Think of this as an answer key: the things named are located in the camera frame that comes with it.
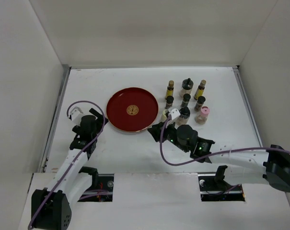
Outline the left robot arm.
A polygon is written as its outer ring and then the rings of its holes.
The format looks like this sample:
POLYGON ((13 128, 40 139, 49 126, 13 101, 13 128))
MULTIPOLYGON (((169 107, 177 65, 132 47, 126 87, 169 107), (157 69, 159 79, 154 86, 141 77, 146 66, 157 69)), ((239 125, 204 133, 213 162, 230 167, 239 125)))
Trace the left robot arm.
POLYGON ((72 129, 75 137, 50 183, 32 194, 30 230, 66 230, 71 222, 72 207, 86 190, 94 191, 99 185, 97 170, 85 164, 96 149, 97 139, 108 119, 101 109, 91 108, 84 114, 78 107, 72 109, 69 118, 75 124, 72 129))

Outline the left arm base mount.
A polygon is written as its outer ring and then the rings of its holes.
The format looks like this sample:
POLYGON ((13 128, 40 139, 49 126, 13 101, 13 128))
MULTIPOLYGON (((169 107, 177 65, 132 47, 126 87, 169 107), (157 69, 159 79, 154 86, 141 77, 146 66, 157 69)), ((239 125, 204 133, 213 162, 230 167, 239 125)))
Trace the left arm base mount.
POLYGON ((114 174, 100 174, 98 175, 92 186, 89 187, 79 202, 112 202, 113 201, 113 190, 114 190, 114 174))

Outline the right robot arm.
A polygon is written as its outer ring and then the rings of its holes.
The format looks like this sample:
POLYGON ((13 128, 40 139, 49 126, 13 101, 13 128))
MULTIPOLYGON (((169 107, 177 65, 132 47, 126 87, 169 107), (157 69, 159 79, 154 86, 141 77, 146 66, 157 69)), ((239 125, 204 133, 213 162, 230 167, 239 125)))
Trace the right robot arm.
POLYGON ((176 128, 160 122, 148 128, 153 139, 163 144, 169 141, 181 151, 190 154, 190 163, 217 164, 214 184, 227 190, 238 184, 267 184, 272 188, 290 193, 290 152, 278 145, 269 148, 254 147, 233 149, 223 147, 210 151, 213 140, 201 138, 189 125, 176 128))

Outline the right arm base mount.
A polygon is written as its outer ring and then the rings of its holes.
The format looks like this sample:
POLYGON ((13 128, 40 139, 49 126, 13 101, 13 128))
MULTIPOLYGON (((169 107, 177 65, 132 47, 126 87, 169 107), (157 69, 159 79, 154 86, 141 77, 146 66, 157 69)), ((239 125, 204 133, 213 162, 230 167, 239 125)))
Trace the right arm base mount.
POLYGON ((216 172, 198 174, 200 199, 202 202, 245 201, 240 184, 230 185, 225 182, 227 166, 219 166, 216 172))

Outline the yellow cap spice jar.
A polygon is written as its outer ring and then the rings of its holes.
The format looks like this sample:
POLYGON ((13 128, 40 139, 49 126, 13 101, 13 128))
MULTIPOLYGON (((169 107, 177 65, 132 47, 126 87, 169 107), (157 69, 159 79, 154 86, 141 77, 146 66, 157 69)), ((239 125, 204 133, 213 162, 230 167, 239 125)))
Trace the yellow cap spice jar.
POLYGON ((163 112, 162 112, 160 121, 161 122, 165 122, 166 119, 168 118, 168 116, 169 116, 169 110, 168 109, 164 109, 163 112))

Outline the black knob glass jar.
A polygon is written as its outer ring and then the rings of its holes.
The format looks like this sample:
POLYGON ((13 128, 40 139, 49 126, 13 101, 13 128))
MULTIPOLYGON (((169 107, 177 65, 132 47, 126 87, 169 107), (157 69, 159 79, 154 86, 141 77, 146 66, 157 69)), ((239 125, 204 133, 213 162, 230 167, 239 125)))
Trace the black knob glass jar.
POLYGON ((187 106, 185 107, 182 107, 180 110, 180 116, 177 118, 176 120, 176 124, 178 126, 181 126, 181 125, 186 125, 188 120, 189 120, 189 117, 190 117, 190 110, 187 106))

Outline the pink cap spice jar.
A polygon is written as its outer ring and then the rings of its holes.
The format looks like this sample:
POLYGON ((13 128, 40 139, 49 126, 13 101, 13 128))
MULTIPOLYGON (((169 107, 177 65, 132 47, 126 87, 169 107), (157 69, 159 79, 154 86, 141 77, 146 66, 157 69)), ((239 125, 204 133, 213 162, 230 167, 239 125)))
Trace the pink cap spice jar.
POLYGON ((210 109, 207 106, 201 107, 200 111, 198 112, 195 118, 195 121, 200 125, 205 124, 208 119, 209 113, 210 109))

